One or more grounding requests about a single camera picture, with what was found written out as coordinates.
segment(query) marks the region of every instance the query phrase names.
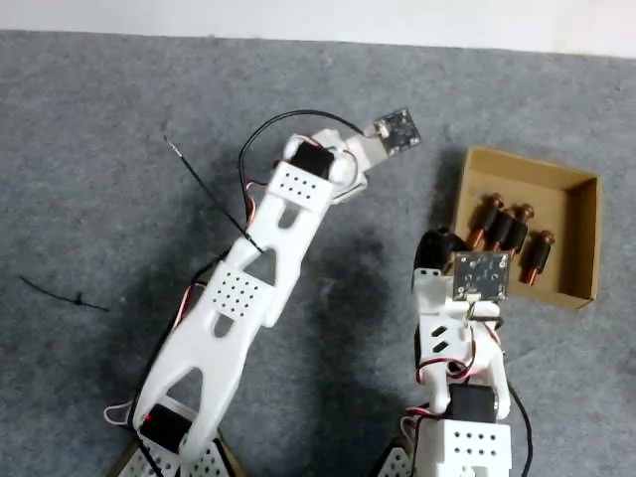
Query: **electronic component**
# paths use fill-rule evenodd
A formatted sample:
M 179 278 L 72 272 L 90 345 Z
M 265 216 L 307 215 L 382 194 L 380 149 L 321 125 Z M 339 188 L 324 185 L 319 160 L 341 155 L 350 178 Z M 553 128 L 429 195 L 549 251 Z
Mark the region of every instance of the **electronic component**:
M 289 162 L 315 176 L 328 179 L 334 155 L 324 147 L 301 142 Z
M 504 198 L 500 194 L 493 194 L 486 198 L 475 229 L 473 229 L 466 241 L 471 249 L 475 249 L 479 246 L 481 240 L 484 238 L 484 234 L 488 232 L 495 223 L 497 214 L 502 207 L 504 207 Z
M 531 286 L 535 284 L 537 275 L 543 273 L 546 267 L 546 262 L 554 243 L 555 236 L 550 231 L 542 231 L 537 235 L 526 261 L 526 272 L 522 280 L 524 283 L 528 283 Z
M 497 218 L 495 219 L 495 223 L 493 226 L 486 232 L 486 236 L 488 239 L 487 250 L 499 250 L 501 247 L 501 243 L 508 236 L 508 232 L 510 231 L 510 227 L 513 224 L 513 216 L 510 211 L 499 211 L 497 212 Z
M 524 204 L 517 209 L 516 216 L 514 217 L 508 235 L 502 242 L 501 249 L 510 253 L 510 257 L 513 257 L 516 253 L 521 251 L 521 247 L 524 244 L 526 235 L 528 234 L 528 221 L 535 216 L 535 210 L 530 204 Z
M 173 454 L 179 453 L 179 444 L 192 421 L 165 405 L 155 405 L 144 419 L 139 433 Z
M 498 301 L 508 296 L 510 256 L 505 251 L 455 254 L 454 301 Z
M 468 384 L 455 384 L 448 388 L 450 404 L 444 418 L 471 422 L 496 422 L 495 393 L 492 388 Z
M 401 109 L 374 122 L 376 132 L 389 156 L 396 155 L 421 141 L 408 109 Z
M 413 268 L 444 270 L 452 253 L 468 249 L 464 240 L 446 227 L 428 231 L 419 242 Z

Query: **perforated plate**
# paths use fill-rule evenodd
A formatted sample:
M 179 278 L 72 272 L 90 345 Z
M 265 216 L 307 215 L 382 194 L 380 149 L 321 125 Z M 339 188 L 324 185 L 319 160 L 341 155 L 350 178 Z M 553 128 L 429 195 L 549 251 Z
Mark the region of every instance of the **perforated plate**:
M 214 292 L 213 307 L 233 320 L 249 319 L 262 313 L 273 294 L 273 288 L 243 271 L 219 263 L 210 285 Z
M 166 449 L 163 449 L 147 440 L 146 447 L 155 463 L 161 468 L 164 477 L 174 477 L 179 469 L 179 457 Z M 190 467 L 188 471 L 181 470 L 183 477 L 233 477 L 232 470 L 226 467 L 217 441 L 210 443 L 199 462 Z M 156 475 L 141 450 L 137 449 L 130 460 L 117 475 L 117 477 L 151 477 Z
M 334 186 L 287 162 L 280 162 L 267 190 L 293 204 L 320 214 L 331 204 Z
M 151 457 L 161 469 L 164 477 L 174 477 L 177 475 L 177 470 L 179 470 L 179 458 L 177 455 L 148 440 L 144 439 L 144 443 L 146 444 L 146 448 L 150 451 Z M 117 477 L 148 477 L 152 475 L 155 475 L 154 470 L 150 467 L 150 464 L 141 450 L 137 449 Z
M 510 427 L 465 420 L 438 423 L 443 438 L 443 461 L 471 467 L 512 467 Z
M 392 448 L 377 477 L 410 477 L 410 461 L 406 451 L 401 447 Z

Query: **black cable tie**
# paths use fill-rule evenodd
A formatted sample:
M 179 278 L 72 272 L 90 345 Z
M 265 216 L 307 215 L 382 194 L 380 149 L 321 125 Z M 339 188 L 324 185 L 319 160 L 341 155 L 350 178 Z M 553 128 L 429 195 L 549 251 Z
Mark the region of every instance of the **black cable tie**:
M 85 306 L 86 308 L 93 308 L 95 310 L 100 310 L 100 311 L 104 311 L 104 312 L 108 312 L 110 311 L 108 308 L 105 308 L 103 306 L 99 306 L 99 305 L 93 305 L 92 303 L 86 303 L 85 301 L 83 301 L 81 299 L 81 297 L 83 296 L 83 292 L 79 292 L 78 296 L 76 296 L 76 298 L 67 298 L 66 296 L 62 296 L 62 295 L 58 295 L 56 293 L 53 293 L 49 290 L 45 290 L 44 288 L 42 288 L 39 285 L 36 285 L 33 281 L 28 280 L 27 278 L 25 278 L 22 275 L 18 275 L 19 278 L 24 281 L 27 285 L 29 285 L 31 288 L 33 288 L 36 291 L 39 291 L 40 293 L 50 296 L 51 298 L 55 298 L 56 300 L 60 300 L 60 301 L 66 301 L 67 303 L 71 303 L 75 306 Z

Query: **red wire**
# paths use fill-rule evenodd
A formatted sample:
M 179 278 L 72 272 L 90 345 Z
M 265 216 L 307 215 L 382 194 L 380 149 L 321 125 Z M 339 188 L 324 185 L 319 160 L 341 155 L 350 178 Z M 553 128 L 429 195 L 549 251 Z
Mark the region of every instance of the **red wire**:
M 435 363 L 453 363 L 459 366 L 462 371 L 460 371 L 457 374 L 450 374 L 448 373 L 448 371 L 446 371 L 446 374 L 448 375 L 448 377 L 452 378 L 453 380 L 463 380 L 467 378 L 470 375 L 470 371 L 473 367 L 473 364 L 475 363 L 475 355 L 477 354 L 477 343 L 475 342 L 475 334 L 472 328 L 470 329 L 470 334 L 471 334 L 472 357 L 468 365 L 466 365 L 463 361 L 457 360 L 455 358 L 431 358 L 430 360 L 422 361 L 417 367 L 417 369 L 415 370 L 415 380 L 417 381 L 417 383 L 419 385 L 422 385 L 424 382 L 424 378 L 422 376 L 421 370 L 423 370 L 426 366 L 434 365 Z

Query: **black wire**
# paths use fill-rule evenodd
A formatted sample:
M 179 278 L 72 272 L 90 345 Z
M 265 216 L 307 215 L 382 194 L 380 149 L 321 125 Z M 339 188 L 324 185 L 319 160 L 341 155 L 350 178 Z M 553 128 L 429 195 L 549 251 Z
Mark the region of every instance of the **black wire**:
M 232 222 L 232 225 L 235 226 L 237 228 L 237 230 L 242 234 L 243 237 L 245 237 L 252 245 L 254 245 L 258 251 L 260 251 L 261 253 L 263 253 L 262 248 L 260 248 L 256 242 L 253 240 L 253 238 L 251 237 L 250 234 L 247 233 L 247 231 L 243 228 L 243 226 L 241 224 L 239 224 L 239 222 L 232 216 L 232 214 L 230 214 L 230 212 L 228 211 L 228 209 L 226 209 L 226 206 L 224 206 L 223 202 L 221 202 L 221 200 L 215 196 L 215 194 L 210 190 L 210 188 L 208 186 L 206 186 L 206 183 L 203 182 L 203 179 L 201 179 L 201 176 L 197 173 L 197 171 L 195 171 L 195 169 L 190 165 L 190 163 L 188 162 L 188 159 L 186 159 L 186 156 L 184 156 L 184 154 L 177 149 L 177 146 L 175 146 L 170 139 L 168 139 L 168 136 L 166 136 L 165 134 L 163 135 L 164 140 L 166 141 L 166 143 L 172 148 L 172 150 L 175 152 L 175 154 L 177 154 L 177 156 L 179 157 L 179 159 L 181 159 L 181 162 L 183 163 L 184 166 L 186 166 L 186 169 L 188 169 L 188 172 L 190 172 L 190 174 L 192 175 L 192 177 L 195 178 L 195 180 L 199 183 L 199 185 L 201 186 L 201 188 L 204 190 L 204 192 L 208 195 L 208 197 L 212 200 L 213 204 L 221 211 L 221 213 L 230 221 Z
M 214 259 L 210 263 L 206 264 L 206 266 L 201 268 L 199 271 L 197 271 L 197 273 L 195 273 L 193 275 L 192 279 L 190 280 L 190 283 L 194 283 L 194 282 L 198 281 L 199 277 L 202 274 L 204 274 L 206 271 L 208 271 L 210 268 L 212 268 L 215 264 L 217 264 L 221 260 L 223 260 L 228 255 L 228 252 L 229 252 L 228 250 L 224 250 L 223 252 L 221 252 L 220 254 L 215 256 Z M 150 355 L 150 359 L 146 363 L 146 366 L 144 367 L 143 373 L 141 375 L 141 379 L 139 380 L 139 383 L 137 385 L 137 390 L 136 390 L 136 393 L 135 393 L 135 397 L 132 400 L 132 404 L 130 405 L 130 410 L 128 411 L 128 417 L 126 419 L 126 425 L 125 425 L 125 428 L 128 429 L 132 433 L 134 439 L 137 441 L 137 443 L 139 445 L 141 453 L 144 455 L 144 457 L 146 458 L 146 460 L 150 464 L 150 467 L 152 467 L 152 470 L 157 474 L 158 477 L 164 477 L 164 475 L 161 472 L 161 469 L 159 468 L 157 463 L 152 458 L 152 455 L 150 455 L 150 452 L 148 452 L 148 450 L 145 448 L 143 440 L 141 439 L 141 437 L 139 436 L 139 434 L 135 430 L 135 427 L 134 427 L 134 424 L 133 424 L 133 419 L 134 419 L 134 414 L 135 414 L 135 412 L 137 410 L 137 404 L 139 403 L 139 396 L 141 395 L 141 390 L 143 389 L 143 385 L 145 384 L 146 380 L 148 379 L 148 375 L 150 374 L 150 370 L 152 369 L 153 365 L 155 364 L 155 361 L 157 360 L 157 356 L 159 356 L 159 352 L 161 351 L 161 348 L 163 348 L 163 345 L 165 344 L 165 342 L 168 340 L 168 337 L 172 333 L 173 323 L 174 323 L 176 318 L 177 318 L 177 312 L 175 312 L 173 314 L 172 319 L 168 323 L 168 326 L 166 326 L 166 328 L 164 329 L 163 333 L 161 334 L 161 337 L 159 338 L 158 343 L 155 345 L 155 348 L 152 350 L 152 353 Z
M 281 114 L 277 114 L 273 117 L 271 117 L 270 119 L 267 119 L 265 122 L 263 122 L 258 129 L 252 133 L 252 135 L 249 137 L 249 139 L 245 142 L 245 144 L 242 146 L 242 148 L 240 149 L 240 152 L 238 153 L 238 179 L 240 180 L 240 192 L 242 193 L 242 199 L 243 199 L 243 203 L 245 205 L 245 216 L 248 218 L 249 217 L 249 196 L 247 195 L 247 189 L 245 188 L 245 165 L 244 165 L 244 161 L 245 161 L 245 155 L 247 154 L 247 150 L 249 149 L 249 146 L 251 146 L 251 144 L 256 140 L 256 138 L 265 130 L 267 129 L 269 126 L 271 126 L 272 124 L 274 124 L 275 122 L 280 121 L 281 119 L 285 119 L 287 117 L 292 117 L 292 116 L 321 116 L 321 117 L 327 117 L 329 119 L 333 119 L 334 121 L 338 121 L 341 124 L 344 124 L 345 126 L 349 127 L 350 129 L 353 129 L 355 132 L 357 132 L 358 134 L 361 135 L 365 135 L 364 131 L 358 127 L 356 124 L 354 124 L 353 122 L 348 121 L 347 119 L 344 119 L 336 114 L 333 114 L 331 112 L 326 112 L 326 111 L 320 111 L 318 109 L 296 109 L 294 111 L 287 111 L 287 112 L 283 112 Z
M 468 321 L 476 321 L 478 323 L 495 322 L 495 330 L 504 326 L 504 319 L 501 316 L 471 316 Z
M 533 427 L 530 424 L 530 417 L 528 416 L 528 413 L 526 412 L 526 408 L 524 407 L 524 404 L 522 403 L 521 398 L 519 397 L 519 395 L 513 388 L 513 385 L 510 384 L 510 381 L 508 381 L 508 389 L 510 390 L 511 396 L 515 400 L 515 403 L 517 404 L 517 407 L 519 408 L 521 416 L 524 419 L 524 424 L 526 425 L 526 440 L 528 442 L 528 455 L 526 456 L 526 463 L 524 464 L 524 470 L 522 470 L 521 472 L 521 477 L 528 477 L 528 474 L 530 473 L 530 466 L 533 463 L 533 455 L 535 452 L 535 448 L 533 445 Z
M 197 271 L 193 277 L 192 280 L 190 280 L 190 284 L 194 284 L 196 282 L 198 282 L 201 279 L 201 276 L 206 273 L 208 270 L 210 270 L 210 268 L 212 268 L 214 265 L 216 265 L 217 263 L 219 263 L 219 261 L 223 260 L 226 258 L 226 256 L 228 256 L 228 253 L 230 252 L 230 249 L 226 249 L 223 252 L 221 252 L 219 255 L 215 256 L 209 263 L 206 263 L 204 266 L 202 266 L 199 271 Z
M 39 291 L 44 295 L 50 296 L 51 298 L 55 298 L 56 300 L 66 301 L 76 306 L 85 306 L 86 308 L 93 308 L 95 310 L 105 311 L 106 313 L 109 311 L 108 308 L 104 308 L 103 306 L 93 305 L 92 303 L 86 303 L 85 301 L 83 301 L 81 299 L 82 292 L 78 293 L 78 296 L 76 298 L 67 298 L 66 296 L 58 295 L 56 293 L 53 293 L 52 291 L 45 290 L 41 286 L 36 285 L 33 281 L 28 280 L 22 275 L 18 275 L 18 277 L 34 290 Z

